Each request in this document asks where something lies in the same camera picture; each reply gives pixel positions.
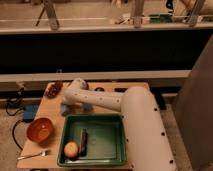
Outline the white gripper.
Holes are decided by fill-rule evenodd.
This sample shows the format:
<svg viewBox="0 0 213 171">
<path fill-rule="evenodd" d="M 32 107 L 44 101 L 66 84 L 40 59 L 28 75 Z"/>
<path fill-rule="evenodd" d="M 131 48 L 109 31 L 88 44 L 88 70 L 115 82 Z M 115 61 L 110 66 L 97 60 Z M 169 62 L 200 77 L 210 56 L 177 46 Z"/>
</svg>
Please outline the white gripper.
<svg viewBox="0 0 213 171">
<path fill-rule="evenodd" d="M 71 113 L 71 108 L 69 105 L 74 105 L 74 104 L 81 104 L 83 106 L 83 111 L 85 113 L 90 113 L 93 111 L 93 106 L 89 103 L 78 101 L 75 99 L 69 99 L 67 97 L 63 97 L 63 104 L 60 105 L 60 114 L 62 116 L 67 116 Z"/>
</svg>

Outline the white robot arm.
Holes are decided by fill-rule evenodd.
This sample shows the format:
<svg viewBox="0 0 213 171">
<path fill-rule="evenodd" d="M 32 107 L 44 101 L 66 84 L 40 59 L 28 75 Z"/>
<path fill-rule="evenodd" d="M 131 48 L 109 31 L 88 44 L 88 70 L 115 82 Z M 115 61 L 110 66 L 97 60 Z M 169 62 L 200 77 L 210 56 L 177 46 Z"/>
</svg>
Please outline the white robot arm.
<svg viewBox="0 0 213 171">
<path fill-rule="evenodd" d="M 118 111 L 123 116 L 133 171 L 177 171 L 176 162 L 154 95 L 142 86 L 125 92 L 91 91 L 74 79 L 64 90 L 62 102 L 89 103 Z"/>
</svg>

